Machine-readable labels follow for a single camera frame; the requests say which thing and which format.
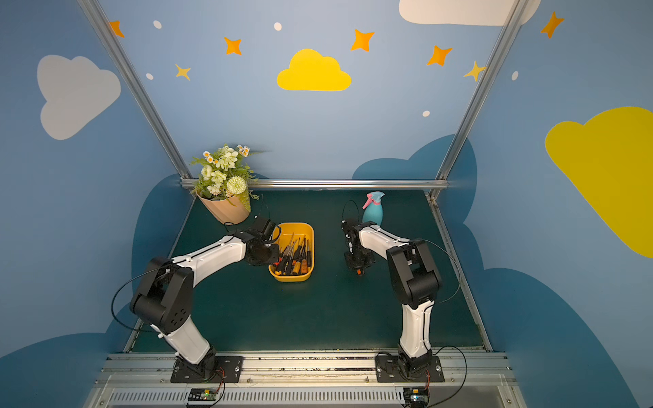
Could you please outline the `yellow plastic storage box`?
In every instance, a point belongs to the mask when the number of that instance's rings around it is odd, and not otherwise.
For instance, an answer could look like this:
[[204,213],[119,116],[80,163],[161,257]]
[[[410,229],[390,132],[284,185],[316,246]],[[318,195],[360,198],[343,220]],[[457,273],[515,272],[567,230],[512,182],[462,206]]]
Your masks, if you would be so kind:
[[280,255],[269,266],[270,274],[279,282],[305,282],[315,268],[315,232],[306,223],[282,223],[275,234]]

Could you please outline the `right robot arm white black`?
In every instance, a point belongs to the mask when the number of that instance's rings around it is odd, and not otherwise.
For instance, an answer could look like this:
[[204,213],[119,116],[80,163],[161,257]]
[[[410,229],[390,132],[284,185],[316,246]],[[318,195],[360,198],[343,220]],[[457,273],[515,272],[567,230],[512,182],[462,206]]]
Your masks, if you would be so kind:
[[372,221],[344,219],[341,228],[348,245],[345,262],[350,270],[362,275],[377,255],[387,261],[391,287],[402,304],[400,367],[408,374],[426,369],[433,355],[431,312],[443,286],[428,243],[393,235]]

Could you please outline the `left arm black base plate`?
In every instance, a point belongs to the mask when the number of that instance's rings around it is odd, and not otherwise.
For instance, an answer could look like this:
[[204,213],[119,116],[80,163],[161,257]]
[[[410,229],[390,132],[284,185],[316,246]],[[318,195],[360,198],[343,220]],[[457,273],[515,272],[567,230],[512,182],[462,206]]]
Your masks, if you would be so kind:
[[197,365],[178,356],[173,366],[172,384],[237,384],[243,357],[240,355],[209,354]]

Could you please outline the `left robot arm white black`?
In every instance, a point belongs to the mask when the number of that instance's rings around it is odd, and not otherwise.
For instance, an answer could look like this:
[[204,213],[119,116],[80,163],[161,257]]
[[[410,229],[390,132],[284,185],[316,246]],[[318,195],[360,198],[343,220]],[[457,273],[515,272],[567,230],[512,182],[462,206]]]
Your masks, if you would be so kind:
[[232,232],[193,253],[153,258],[129,309],[166,340],[180,363],[207,377],[215,370],[215,352],[191,319],[195,287],[233,263],[275,263],[280,254],[280,237],[280,226],[257,217],[248,229]]

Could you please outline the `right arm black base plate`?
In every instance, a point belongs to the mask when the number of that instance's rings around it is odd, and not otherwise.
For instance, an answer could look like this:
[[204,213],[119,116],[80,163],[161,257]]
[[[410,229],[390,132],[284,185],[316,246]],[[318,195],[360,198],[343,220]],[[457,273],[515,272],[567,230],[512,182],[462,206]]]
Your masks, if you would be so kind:
[[427,356],[409,362],[399,355],[381,352],[375,355],[374,360],[379,383],[445,382],[440,359],[436,356]]

